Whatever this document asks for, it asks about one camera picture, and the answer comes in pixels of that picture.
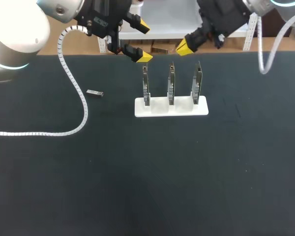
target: small metal block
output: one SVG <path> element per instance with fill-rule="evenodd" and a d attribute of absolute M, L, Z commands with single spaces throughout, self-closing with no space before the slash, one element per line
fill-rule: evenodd
<path fill-rule="evenodd" d="M 92 94 L 92 95 L 96 95 L 96 96 L 99 96 L 99 97 L 103 97 L 104 96 L 104 93 L 103 92 L 98 92 L 98 91 L 93 91 L 93 90 L 87 90 L 87 93 L 88 94 Z"/>

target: white stand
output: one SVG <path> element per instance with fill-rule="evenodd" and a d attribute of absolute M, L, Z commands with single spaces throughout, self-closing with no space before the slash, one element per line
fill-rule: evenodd
<path fill-rule="evenodd" d="M 170 106 L 168 97 L 151 97 L 150 106 L 146 106 L 143 98 L 135 100 L 136 117 L 183 117 L 208 115 L 207 99 L 199 97 L 199 104 L 194 105 L 191 96 L 175 97 L 175 105 Z"/>

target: cable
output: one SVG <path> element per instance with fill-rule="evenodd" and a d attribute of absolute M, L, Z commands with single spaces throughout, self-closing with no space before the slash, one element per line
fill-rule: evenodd
<path fill-rule="evenodd" d="M 263 47 L 262 47 L 262 19 L 261 17 L 258 17 L 258 59 L 259 59 L 259 70 L 262 74 L 265 75 L 271 69 L 277 49 L 279 48 L 279 45 L 285 33 L 293 24 L 295 24 L 295 16 L 289 19 L 285 23 L 285 25 L 281 28 L 280 32 L 278 33 L 274 41 L 267 63 L 266 65 L 264 65 Z"/>
<path fill-rule="evenodd" d="M 71 131 L 68 131 L 68 132 L 62 132 L 62 133 L 47 133 L 47 132 L 17 132 L 17 133 L 13 133 L 13 132 L 0 132 L 0 136 L 53 136 L 53 137 L 63 137 L 63 136 L 69 136 L 69 135 L 72 135 L 72 134 L 75 134 L 77 132 L 79 132 L 83 127 L 84 125 L 86 124 L 87 120 L 88 120 L 88 116 L 89 116 L 89 109 L 88 109 L 88 104 L 85 100 L 85 97 L 79 87 L 79 85 L 77 84 L 77 82 L 75 81 L 73 75 L 71 74 L 67 64 L 65 63 L 65 60 L 63 58 L 63 53 L 62 53 L 62 44 L 63 44 L 63 40 L 65 38 L 65 36 L 70 33 L 71 31 L 80 31 L 80 32 L 83 32 L 85 34 L 88 33 L 88 30 L 83 27 L 83 26 L 71 26 L 71 27 L 68 27 L 66 28 L 62 33 L 61 35 L 59 36 L 59 39 L 58 39 L 58 57 L 59 57 L 59 60 L 65 70 L 65 72 L 67 73 L 70 81 L 72 82 L 73 86 L 75 87 L 75 89 L 77 90 L 79 96 L 80 96 L 80 99 L 82 101 L 82 104 L 83 104 L 83 108 L 84 108 L 84 117 L 83 117 L 83 120 L 82 120 L 82 123 L 77 127 L 75 128 L 74 130 L 71 130 Z"/>

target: metal part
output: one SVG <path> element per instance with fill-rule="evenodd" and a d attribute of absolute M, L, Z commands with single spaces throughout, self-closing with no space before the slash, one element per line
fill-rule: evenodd
<path fill-rule="evenodd" d="M 148 85 L 148 66 L 143 66 L 143 97 L 146 106 L 150 105 L 150 94 Z"/>
<path fill-rule="evenodd" d="M 196 64 L 195 74 L 193 76 L 193 81 L 192 81 L 192 98 L 193 98 L 193 104 L 195 105 L 199 104 L 202 76 L 203 76 L 202 69 L 199 62 Z"/>
<path fill-rule="evenodd" d="M 68 23 L 80 12 L 85 0 L 39 0 L 39 7 L 62 23 Z"/>
<path fill-rule="evenodd" d="M 271 0 L 242 0 L 242 2 L 252 13 L 255 12 L 258 16 L 266 15 L 275 7 Z"/>
<path fill-rule="evenodd" d="M 169 105 L 175 104 L 175 66 L 174 63 L 170 64 L 170 72 L 168 77 L 168 99 Z"/>
<path fill-rule="evenodd" d="M 87 90 L 87 93 L 96 95 L 98 97 L 103 97 L 104 96 L 103 92 L 98 92 L 98 91 L 93 91 L 93 90 Z"/>

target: black mat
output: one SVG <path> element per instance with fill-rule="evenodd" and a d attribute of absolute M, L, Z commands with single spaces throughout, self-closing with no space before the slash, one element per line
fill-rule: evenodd
<path fill-rule="evenodd" d="M 295 236 L 295 53 L 159 56 L 152 96 L 204 70 L 209 116 L 135 118 L 142 65 L 67 57 L 89 120 L 64 138 L 0 137 L 0 236 Z M 0 131 L 66 131 L 83 108 L 57 57 L 0 84 Z"/>

